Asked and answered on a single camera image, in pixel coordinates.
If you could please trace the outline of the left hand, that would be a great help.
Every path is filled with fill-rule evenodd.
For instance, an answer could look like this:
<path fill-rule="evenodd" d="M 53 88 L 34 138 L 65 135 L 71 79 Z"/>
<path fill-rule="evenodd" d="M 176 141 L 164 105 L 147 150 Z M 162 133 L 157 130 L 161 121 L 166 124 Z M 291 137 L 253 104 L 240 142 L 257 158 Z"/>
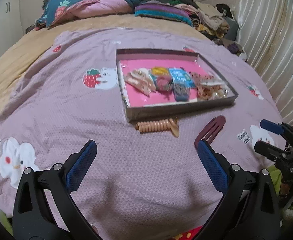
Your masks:
<path fill-rule="evenodd" d="M 99 234 L 98 229 L 94 225 L 91 225 L 91 228 L 95 231 L 96 234 Z"/>

